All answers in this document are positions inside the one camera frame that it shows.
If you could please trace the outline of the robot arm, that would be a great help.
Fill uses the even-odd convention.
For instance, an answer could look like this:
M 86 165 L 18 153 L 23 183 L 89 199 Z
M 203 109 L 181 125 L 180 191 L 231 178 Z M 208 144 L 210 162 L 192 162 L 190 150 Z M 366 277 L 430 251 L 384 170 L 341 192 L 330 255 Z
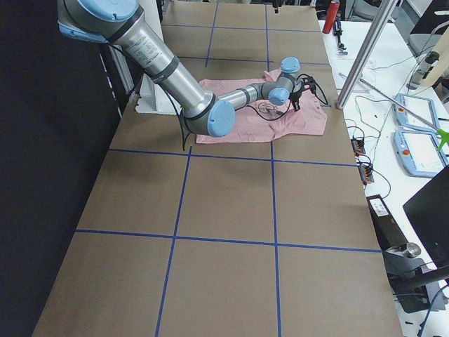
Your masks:
M 277 80 L 253 83 L 221 96 L 200 86 L 177 56 L 147 24 L 137 1 L 59 1 L 60 32 L 69 38 L 122 47 L 151 80 L 181 105 L 180 121 L 191 133 L 222 137 L 231 132 L 236 111 L 257 100 L 273 105 L 290 101 L 299 109 L 302 92 L 311 88 L 295 57 L 281 62 Z

